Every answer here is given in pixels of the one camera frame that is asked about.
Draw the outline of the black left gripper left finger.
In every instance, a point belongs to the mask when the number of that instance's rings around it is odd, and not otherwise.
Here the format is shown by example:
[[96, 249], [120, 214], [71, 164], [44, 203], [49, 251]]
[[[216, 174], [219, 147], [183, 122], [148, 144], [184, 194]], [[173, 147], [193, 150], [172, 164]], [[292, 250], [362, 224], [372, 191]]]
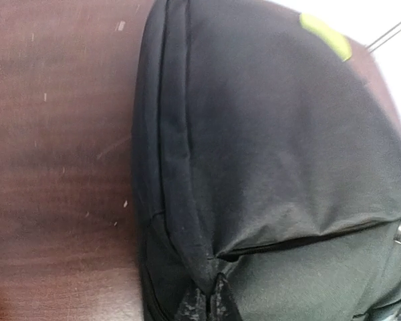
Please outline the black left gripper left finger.
[[195, 284], [191, 284], [176, 311], [175, 320], [178, 321], [207, 321], [208, 300], [207, 296]]

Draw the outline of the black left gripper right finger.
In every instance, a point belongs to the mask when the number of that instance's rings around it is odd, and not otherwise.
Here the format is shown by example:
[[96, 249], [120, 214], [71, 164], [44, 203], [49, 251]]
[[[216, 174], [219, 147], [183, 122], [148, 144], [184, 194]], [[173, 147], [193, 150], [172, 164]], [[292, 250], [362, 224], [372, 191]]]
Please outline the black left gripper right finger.
[[209, 320], [242, 321], [231, 287], [224, 274], [218, 274], [209, 300]]

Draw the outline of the black student backpack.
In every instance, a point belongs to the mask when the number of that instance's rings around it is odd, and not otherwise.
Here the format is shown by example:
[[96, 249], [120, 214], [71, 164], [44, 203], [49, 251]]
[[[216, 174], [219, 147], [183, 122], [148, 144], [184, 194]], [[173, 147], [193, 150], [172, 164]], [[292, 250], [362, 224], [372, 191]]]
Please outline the black student backpack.
[[132, 124], [145, 320], [224, 274], [243, 320], [401, 320], [401, 136], [262, 1], [156, 1]]

